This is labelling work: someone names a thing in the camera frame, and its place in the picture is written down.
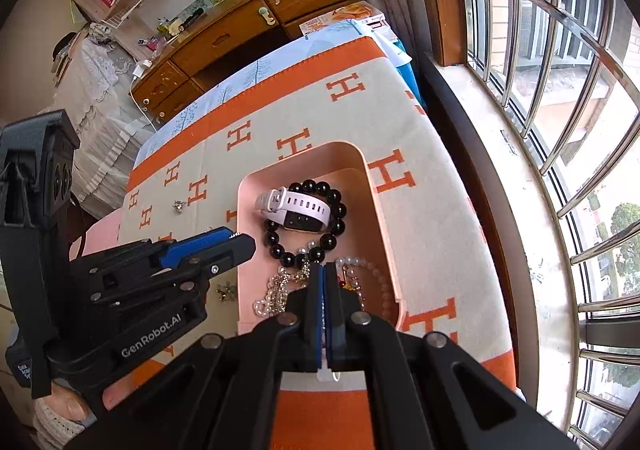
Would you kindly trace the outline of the person's hand knit sleeve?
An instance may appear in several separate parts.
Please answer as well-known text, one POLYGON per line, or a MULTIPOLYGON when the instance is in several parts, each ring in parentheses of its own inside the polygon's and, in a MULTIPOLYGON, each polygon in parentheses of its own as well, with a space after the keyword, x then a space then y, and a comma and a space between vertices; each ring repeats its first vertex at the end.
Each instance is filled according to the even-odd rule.
POLYGON ((34 426, 41 449, 62 449, 84 429, 91 411, 77 392, 51 384, 49 396, 34 401, 34 426))

